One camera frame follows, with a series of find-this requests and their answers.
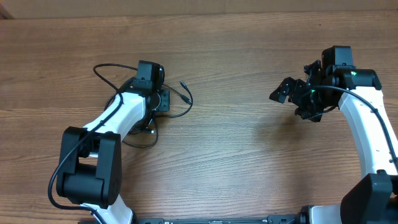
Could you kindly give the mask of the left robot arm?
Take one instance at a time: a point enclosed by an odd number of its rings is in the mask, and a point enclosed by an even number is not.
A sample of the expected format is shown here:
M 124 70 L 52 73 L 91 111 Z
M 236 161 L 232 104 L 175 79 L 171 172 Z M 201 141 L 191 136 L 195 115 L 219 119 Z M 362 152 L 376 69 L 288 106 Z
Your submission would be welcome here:
M 165 72 L 158 63 L 139 61 L 135 76 L 115 88 L 113 102 L 82 128 L 68 127 L 47 189 L 62 210 L 89 211 L 96 223 L 136 223 L 123 201 L 121 144 L 134 129 L 147 129 L 162 106 Z

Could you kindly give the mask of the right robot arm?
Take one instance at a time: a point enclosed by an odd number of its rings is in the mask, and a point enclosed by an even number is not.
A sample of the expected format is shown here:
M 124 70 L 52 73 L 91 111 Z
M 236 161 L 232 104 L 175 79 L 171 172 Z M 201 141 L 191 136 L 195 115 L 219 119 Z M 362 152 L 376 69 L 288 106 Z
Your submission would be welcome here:
M 354 65 L 351 47 L 334 45 L 303 68 L 306 80 L 285 78 L 272 101 L 296 105 L 295 114 L 319 122 L 339 109 L 357 148 L 361 180 L 339 204 L 307 205 L 267 223 L 397 223 L 397 137 L 387 116 L 377 73 Z

